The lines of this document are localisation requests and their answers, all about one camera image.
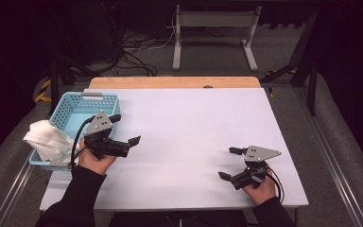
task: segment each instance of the gray floor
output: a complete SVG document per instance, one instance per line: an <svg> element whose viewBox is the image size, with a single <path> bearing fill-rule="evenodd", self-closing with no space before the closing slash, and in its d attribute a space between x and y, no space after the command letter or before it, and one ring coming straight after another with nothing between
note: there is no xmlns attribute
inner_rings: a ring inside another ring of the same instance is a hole
<svg viewBox="0 0 363 227"><path fill-rule="evenodd" d="M172 67L173 47L140 50L136 53L144 63L153 64L160 76L256 76L262 78L268 70L285 66L301 34L294 26L274 30L259 26L252 51L259 71L250 71L240 41L246 29L229 29L225 37L214 38L200 32L183 36L181 70ZM114 69L106 76L143 75L143 71ZM300 173L309 205L299 209L299 226L363 226L363 155L353 135L333 101L322 77L318 81L316 117L303 107L305 87L291 88L289 76L264 84L274 90L269 102L275 113L293 161ZM88 79L79 79L75 86L61 86L61 91L82 91ZM40 215L39 206L50 172L31 166L26 186L12 203L6 195L16 181L30 152L22 141L29 124L48 118L49 103L37 106L18 124L0 148L0 207L5 201L9 210L0 212L3 226L33 226ZM251 211L247 211L250 222ZM106 226L111 213L96 212L97 226Z"/></svg>

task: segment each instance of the metal stand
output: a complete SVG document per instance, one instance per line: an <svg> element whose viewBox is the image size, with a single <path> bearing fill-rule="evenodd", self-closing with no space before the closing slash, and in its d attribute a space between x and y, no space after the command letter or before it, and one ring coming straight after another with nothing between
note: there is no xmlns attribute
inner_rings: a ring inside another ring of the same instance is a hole
<svg viewBox="0 0 363 227"><path fill-rule="evenodd" d="M312 115L315 115L315 93L316 93L316 86L317 86L317 66L316 60L303 60L303 53L307 46L309 37L311 35L311 30L315 21L317 19L319 9L314 8L311 12L310 17L308 18L304 30L302 31L302 35L296 45L296 48L291 55L291 58L287 64L287 66L273 72L269 71L268 74L263 78L259 79L261 83L268 83L273 81L274 79L289 73L292 69L297 68L296 73L294 74L293 78L291 79L290 83L293 87L303 86L308 75L310 75L310 83L308 89L308 99L307 99L307 106Z"/></svg>
<svg viewBox="0 0 363 227"><path fill-rule="evenodd" d="M173 70L181 68L182 55L182 26L233 26L250 27L247 40L243 40L243 48L251 71L257 71L258 67L251 51L251 43L260 16L261 7L255 11L182 11L181 6L176 7L176 43L173 56Z"/></svg>

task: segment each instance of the person's hand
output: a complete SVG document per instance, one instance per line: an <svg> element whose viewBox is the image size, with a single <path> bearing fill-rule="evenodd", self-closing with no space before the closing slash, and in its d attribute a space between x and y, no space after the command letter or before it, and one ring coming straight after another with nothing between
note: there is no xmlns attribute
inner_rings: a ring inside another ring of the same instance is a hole
<svg viewBox="0 0 363 227"><path fill-rule="evenodd" d="M255 205L259 205L276 196L275 182L269 176L267 176L257 188L248 185L243 187L243 190L252 198Z"/></svg>
<svg viewBox="0 0 363 227"><path fill-rule="evenodd" d="M84 147L84 138L81 138L80 149L83 149ZM87 148L84 148L78 158L78 164L85 168L89 168L97 174L105 175L106 171L114 162L114 160L116 160L116 157L110 155L104 155L102 160L98 160L91 151L89 151Z"/></svg>

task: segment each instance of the metal rail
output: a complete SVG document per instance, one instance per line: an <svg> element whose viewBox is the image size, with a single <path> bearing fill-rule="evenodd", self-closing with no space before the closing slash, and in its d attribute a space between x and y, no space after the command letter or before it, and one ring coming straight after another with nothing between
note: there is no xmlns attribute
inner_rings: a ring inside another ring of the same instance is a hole
<svg viewBox="0 0 363 227"><path fill-rule="evenodd" d="M2 205L0 207L0 226L6 225L11 212L13 211L17 201L19 200L23 190L26 187L32 170L34 169L34 166L32 166L28 162L31 153L32 152L29 153L28 158L26 159L25 163L23 164L22 168L14 179L14 183L11 186L7 196L5 197L4 202L2 202Z"/></svg>
<svg viewBox="0 0 363 227"><path fill-rule="evenodd" d="M342 172L337 159L331 150L328 141L326 140L322 129L317 121L315 116L312 116L309 112L306 105L306 97L302 88L293 88L293 91L300 102L302 110L307 117L308 122L310 123L314 133L316 134L316 138L318 139L318 144L320 146L320 154L322 155L326 165L328 166L329 172L332 175L333 180L335 181L337 190L343 199L344 204L349 212L350 217L355 226L362 227L363 226L363 212L358 205L358 202L354 196L353 190L350 187L349 182L347 181L344 173Z"/></svg>

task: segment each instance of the white table surface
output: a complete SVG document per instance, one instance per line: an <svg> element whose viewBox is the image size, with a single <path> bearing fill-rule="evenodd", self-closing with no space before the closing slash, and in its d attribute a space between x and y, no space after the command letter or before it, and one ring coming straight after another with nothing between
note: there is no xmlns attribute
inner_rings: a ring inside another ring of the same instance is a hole
<svg viewBox="0 0 363 227"><path fill-rule="evenodd" d="M243 171L243 156L229 147L277 149L267 160L285 190L284 206L307 205L302 183L262 88L87 89L116 93L121 121L115 140L141 135L127 158L107 172L95 209L111 211L239 209L251 199L218 171ZM52 174L41 210L59 201L70 172Z"/></svg>

